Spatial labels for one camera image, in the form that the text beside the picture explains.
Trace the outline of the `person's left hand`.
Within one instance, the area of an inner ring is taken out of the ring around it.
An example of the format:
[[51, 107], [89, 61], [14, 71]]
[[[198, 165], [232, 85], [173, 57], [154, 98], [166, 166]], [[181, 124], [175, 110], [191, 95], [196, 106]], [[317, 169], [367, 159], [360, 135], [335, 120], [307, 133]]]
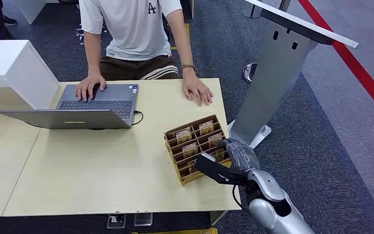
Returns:
[[210, 105], [213, 99], [211, 90], [196, 76], [183, 78], [182, 89], [189, 101], [194, 101], [198, 106]]

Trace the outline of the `person's right hand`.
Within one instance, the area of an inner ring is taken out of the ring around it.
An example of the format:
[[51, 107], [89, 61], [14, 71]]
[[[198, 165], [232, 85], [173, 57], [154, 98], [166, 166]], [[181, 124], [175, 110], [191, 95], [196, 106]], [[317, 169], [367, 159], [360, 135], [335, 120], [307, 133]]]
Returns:
[[106, 81], [100, 73], [90, 73], [75, 87], [75, 97], [79, 101], [88, 101], [94, 98], [94, 87], [100, 85], [101, 91], [106, 87]]

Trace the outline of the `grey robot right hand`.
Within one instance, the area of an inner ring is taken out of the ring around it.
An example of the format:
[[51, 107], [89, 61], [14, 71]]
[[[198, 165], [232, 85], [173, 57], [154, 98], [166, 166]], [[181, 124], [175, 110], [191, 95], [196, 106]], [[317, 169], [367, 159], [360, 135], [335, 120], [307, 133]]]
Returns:
[[230, 168], [234, 172], [246, 173], [250, 170], [259, 170], [261, 168], [254, 149], [240, 141], [227, 138], [219, 141], [217, 146], [227, 150], [231, 160]]

